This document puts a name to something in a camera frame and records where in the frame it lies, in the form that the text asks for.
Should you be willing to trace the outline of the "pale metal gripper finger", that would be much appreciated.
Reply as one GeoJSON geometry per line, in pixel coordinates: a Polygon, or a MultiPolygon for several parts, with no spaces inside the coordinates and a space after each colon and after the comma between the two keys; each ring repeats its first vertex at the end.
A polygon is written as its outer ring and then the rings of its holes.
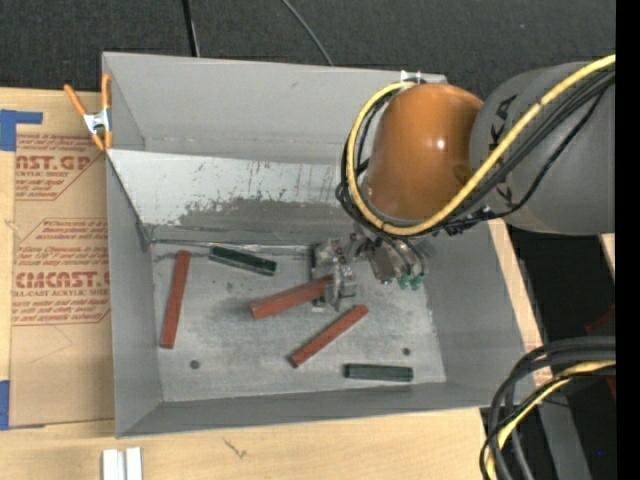
{"type": "Polygon", "coordinates": [[[339,285],[329,284],[321,290],[321,294],[312,300],[312,306],[318,309],[333,309],[336,313],[340,312],[344,304],[354,298],[356,288],[345,286],[343,283],[339,285]]]}
{"type": "Polygon", "coordinates": [[[328,278],[333,283],[348,283],[355,278],[355,272],[348,263],[324,262],[311,267],[311,279],[328,278]]]}

